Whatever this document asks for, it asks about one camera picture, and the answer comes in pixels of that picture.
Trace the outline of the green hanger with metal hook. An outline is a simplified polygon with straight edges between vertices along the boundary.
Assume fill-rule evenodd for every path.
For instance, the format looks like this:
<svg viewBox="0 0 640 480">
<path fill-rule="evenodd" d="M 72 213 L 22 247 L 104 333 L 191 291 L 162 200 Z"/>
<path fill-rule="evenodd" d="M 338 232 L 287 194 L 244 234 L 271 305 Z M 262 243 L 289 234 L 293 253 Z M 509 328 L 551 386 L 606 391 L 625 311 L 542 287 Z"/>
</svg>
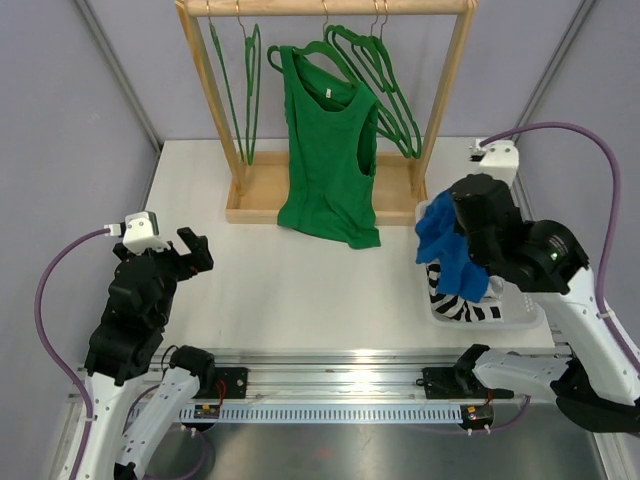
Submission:
<svg viewBox="0 0 640 480">
<path fill-rule="evenodd" d="M 247 157 L 245 154 L 245 149 L 243 148 L 242 145 L 242 138 L 240 135 L 240 130 L 239 130 L 239 125 L 238 125 L 238 121 L 237 121 L 237 115 L 236 115 L 236 110 L 235 110 L 235 105 L 234 105 L 234 101 L 233 101 L 233 96 L 232 96 L 232 92 L 231 92 L 231 87 L 230 87 L 230 83 L 229 83 L 229 77 L 227 74 L 227 69 L 226 69 L 226 65 L 225 65 L 225 61 L 224 61 L 224 54 L 222 51 L 222 45 L 220 42 L 220 37 L 218 35 L 218 32 L 216 30 L 215 25 L 213 24 L 212 20 L 211 20 L 211 5 L 210 5 L 210 1 L 206 0 L 206 13 L 207 13 L 207 21 L 208 21 L 208 26 L 209 26 L 209 32 L 210 32 L 210 36 L 211 36 L 211 40 L 214 46 L 214 50 L 218 59 L 218 63 L 221 69 L 221 73 L 223 76 L 223 82 L 224 82 L 224 87 L 225 87 L 225 93 L 227 96 L 227 101 L 228 101 L 228 105 L 229 105 L 229 109 L 230 109 L 230 114 L 231 114 L 231 120 L 232 120 L 232 125 L 234 127 L 234 131 L 235 131 L 235 139 L 236 139 L 236 143 L 238 146 L 238 151 L 239 151 L 239 157 L 240 157 L 240 161 L 242 163 L 245 163 L 247 161 Z"/>
</svg>

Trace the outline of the blue tank top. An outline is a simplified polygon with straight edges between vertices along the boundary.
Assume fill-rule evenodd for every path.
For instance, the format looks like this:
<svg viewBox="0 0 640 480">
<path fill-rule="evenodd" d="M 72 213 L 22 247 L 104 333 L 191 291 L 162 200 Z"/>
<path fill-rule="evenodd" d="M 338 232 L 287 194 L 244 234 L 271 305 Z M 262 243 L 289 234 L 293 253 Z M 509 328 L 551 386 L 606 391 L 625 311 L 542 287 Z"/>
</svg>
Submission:
<svg viewBox="0 0 640 480">
<path fill-rule="evenodd" d="M 439 263 L 438 294 L 459 296 L 478 303 L 487 292 L 489 275 L 471 261 L 467 240 L 455 231 L 455 225 L 453 196 L 445 190 L 426 206 L 416 223 L 419 239 L 416 263 Z"/>
</svg>

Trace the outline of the zebra striped tank top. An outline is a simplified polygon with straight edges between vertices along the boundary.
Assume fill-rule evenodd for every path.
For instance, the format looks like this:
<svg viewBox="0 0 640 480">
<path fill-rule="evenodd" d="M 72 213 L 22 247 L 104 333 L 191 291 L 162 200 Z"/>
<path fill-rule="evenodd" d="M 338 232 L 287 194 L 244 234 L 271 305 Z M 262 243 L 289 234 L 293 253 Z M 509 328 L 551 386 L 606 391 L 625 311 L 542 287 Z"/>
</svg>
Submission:
<svg viewBox="0 0 640 480">
<path fill-rule="evenodd" d="M 505 290 L 503 279 L 492 276 L 482 300 L 478 303 L 465 300 L 459 295 L 439 293 L 437 288 L 441 278 L 438 261 L 425 267 L 427 275 L 427 297 L 433 314 L 444 322 L 503 323 L 501 299 Z"/>
</svg>

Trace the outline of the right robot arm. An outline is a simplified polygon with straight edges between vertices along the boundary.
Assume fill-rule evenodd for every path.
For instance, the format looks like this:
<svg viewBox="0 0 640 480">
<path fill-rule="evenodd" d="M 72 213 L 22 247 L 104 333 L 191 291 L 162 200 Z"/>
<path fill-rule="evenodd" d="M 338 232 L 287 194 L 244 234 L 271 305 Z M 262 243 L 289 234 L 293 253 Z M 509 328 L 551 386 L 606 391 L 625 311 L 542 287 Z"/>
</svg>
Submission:
<svg viewBox="0 0 640 480">
<path fill-rule="evenodd" d="M 488 174 L 468 175 L 449 192 L 472 262 L 530 295 L 572 350 L 544 359 L 474 344 L 454 365 L 456 389 L 509 390 L 554 403 L 587 431 L 638 435 L 639 350 L 597 294 L 576 237 L 555 221 L 523 220 L 507 183 Z"/>
</svg>

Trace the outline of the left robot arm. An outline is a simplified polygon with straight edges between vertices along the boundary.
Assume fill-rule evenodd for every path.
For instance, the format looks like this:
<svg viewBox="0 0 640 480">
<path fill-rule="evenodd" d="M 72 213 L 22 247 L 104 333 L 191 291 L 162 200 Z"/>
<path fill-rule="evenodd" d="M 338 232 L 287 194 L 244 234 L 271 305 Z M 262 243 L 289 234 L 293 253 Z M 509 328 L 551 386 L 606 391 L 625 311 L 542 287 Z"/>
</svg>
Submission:
<svg viewBox="0 0 640 480">
<path fill-rule="evenodd" d="M 182 346 L 141 414 L 128 419 L 163 341 L 178 284 L 214 266 L 207 237 L 188 227 L 177 234 L 189 250 L 184 255 L 172 244 L 153 249 L 150 241 L 144 241 L 140 254 L 122 242 L 113 248 L 119 263 L 84 363 L 90 404 L 73 438 L 64 479 L 143 478 L 182 406 L 215 388 L 213 355 Z"/>
</svg>

